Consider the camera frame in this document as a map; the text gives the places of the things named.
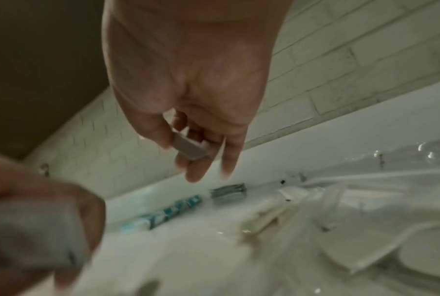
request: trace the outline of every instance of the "plastic wrap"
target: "plastic wrap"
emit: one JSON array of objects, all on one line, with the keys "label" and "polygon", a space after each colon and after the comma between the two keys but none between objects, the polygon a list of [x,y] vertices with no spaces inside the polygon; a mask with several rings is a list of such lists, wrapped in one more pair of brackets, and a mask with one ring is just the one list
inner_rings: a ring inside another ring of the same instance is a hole
[{"label": "plastic wrap", "polygon": [[241,224],[254,254],[199,295],[440,295],[440,141],[308,172],[299,186],[260,227]]}]

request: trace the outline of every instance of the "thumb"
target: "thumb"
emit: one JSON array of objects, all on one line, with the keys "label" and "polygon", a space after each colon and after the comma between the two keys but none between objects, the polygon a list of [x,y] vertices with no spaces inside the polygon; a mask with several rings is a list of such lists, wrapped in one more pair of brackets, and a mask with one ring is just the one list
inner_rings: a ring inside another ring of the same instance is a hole
[{"label": "thumb", "polygon": [[163,114],[143,113],[125,100],[118,101],[127,120],[140,136],[152,140],[163,149],[172,146],[174,134]]}]

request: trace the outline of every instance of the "hand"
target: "hand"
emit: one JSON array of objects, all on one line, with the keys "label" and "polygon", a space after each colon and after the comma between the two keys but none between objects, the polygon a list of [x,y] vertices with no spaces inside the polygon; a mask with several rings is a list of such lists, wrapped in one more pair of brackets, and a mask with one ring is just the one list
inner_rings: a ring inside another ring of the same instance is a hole
[{"label": "hand", "polygon": [[211,158],[176,165],[199,181],[225,143],[230,175],[262,101],[276,36],[291,0],[107,0],[103,53],[115,97],[134,129],[171,147],[172,127],[207,141]]},{"label": "hand", "polygon": [[[102,199],[78,186],[39,176],[0,157],[0,202],[8,200],[72,201],[80,210],[90,250],[94,252],[101,242],[105,225],[105,203]],[[22,293],[52,272],[0,271],[0,296]],[[79,273],[80,271],[56,272],[56,287],[70,286],[76,281]]]}]

